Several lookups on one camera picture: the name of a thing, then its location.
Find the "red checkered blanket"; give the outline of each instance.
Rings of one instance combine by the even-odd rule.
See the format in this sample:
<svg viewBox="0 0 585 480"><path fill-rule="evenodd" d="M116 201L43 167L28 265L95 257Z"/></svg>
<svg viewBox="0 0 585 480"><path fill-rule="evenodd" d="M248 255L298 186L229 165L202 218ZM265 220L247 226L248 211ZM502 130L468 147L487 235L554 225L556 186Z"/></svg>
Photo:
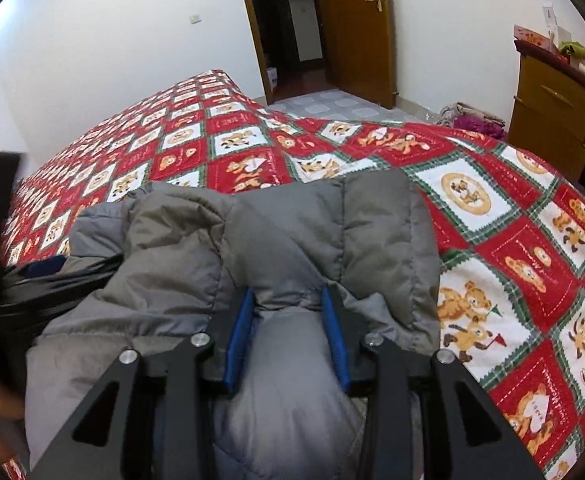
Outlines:
<svg viewBox="0 0 585 480"><path fill-rule="evenodd" d="M67 253L80 211L148 180L233 193L391 166L431 210L442 346L559 478L585 446L585 199L503 142L428 124L297 118L211 71L102 122L25 179L5 259Z"/></svg>

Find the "doorway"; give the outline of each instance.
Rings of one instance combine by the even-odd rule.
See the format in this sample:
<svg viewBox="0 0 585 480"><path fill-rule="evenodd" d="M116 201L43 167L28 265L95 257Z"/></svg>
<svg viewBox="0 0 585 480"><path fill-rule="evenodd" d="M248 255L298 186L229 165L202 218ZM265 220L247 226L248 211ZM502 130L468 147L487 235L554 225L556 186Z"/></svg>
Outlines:
<svg viewBox="0 0 585 480"><path fill-rule="evenodd" d="M339 88L394 107L390 0L245 1L268 104Z"/></svg>
<svg viewBox="0 0 585 480"><path fill-rule="evenodd" d="M249 14L252 5L258 30L258 37L253 35L255 46L260 42L262 48L269 104L334 88L327 75L315 0L246 0L246 4Z"/></svg>

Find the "drawer handle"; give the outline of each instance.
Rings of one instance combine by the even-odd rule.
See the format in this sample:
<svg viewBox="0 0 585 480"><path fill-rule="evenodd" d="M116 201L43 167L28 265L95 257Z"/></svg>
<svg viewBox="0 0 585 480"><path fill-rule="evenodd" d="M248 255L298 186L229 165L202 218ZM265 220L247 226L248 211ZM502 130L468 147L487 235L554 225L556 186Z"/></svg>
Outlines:
<svg viewBox="0 0 585 480"><path fill-rule="evenodd" d="M574 108L573 103L571 103L568 99L566 99L563 95L561 95L559 92L553 90L552 88L548 88L546 85L540 85L541 88L547 92L548 94L550 94L551 96L553 96L555 99L557 99L558 101L561 101L562 103L564 103L565 105L570 106L571 108Z"/></svg>

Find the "metal bolt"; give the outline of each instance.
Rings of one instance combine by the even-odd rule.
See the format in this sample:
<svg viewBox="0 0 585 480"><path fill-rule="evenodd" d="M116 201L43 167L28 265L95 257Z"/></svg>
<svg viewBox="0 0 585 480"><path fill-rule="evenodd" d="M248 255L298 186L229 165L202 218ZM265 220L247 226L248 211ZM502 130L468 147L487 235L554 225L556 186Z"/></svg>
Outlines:
<svg viewBox="0 0 585 480"><path fill-rule="evenodd" d="M119 361L125 365L131 365L137 361L139 354L135 350L124 350L119 354Z"/></svg>
<svg viewBox="0 0 585 480"><path fill-rule="evenodd" d="M455 362L455 354L453 352L451 352L450 350L446 350L445 348L442 348L441 350L437 351L437 360L442 365L450 365L450 364L453 364Z"/></svg>
<svg viewBox="0 0 585 480"><path fill-rule="evenodd" d="M379 332L370 332L364 336L364 343L368 346L381 346L383 343L383 335Z"/></svg>
<svg viewBox="0 0 585 480"><path fill-rule="evenodd" d="M190 338L190 342L191 342L192 346L195 346L197 348L201 348L202 346L206 346L208 343L210 343L210 336L205 332L200 332L200 333L194 334Z"/></svg>

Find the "bed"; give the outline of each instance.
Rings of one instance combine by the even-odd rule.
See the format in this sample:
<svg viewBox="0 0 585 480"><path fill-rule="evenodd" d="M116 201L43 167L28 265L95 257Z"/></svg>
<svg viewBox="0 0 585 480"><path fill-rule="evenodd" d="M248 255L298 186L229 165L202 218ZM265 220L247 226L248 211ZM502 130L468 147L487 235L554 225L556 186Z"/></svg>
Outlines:
<svg viewBox="0 0 585 480"><path fill-rule="evenodd" d="M549 479L585 447L585 199L530 153L429 124L267 110L224 72L103 121L18 186L4 261L69 251L83 209L148 180L224 193L402 167L441 254L443 347L502 409Z"/></svg>

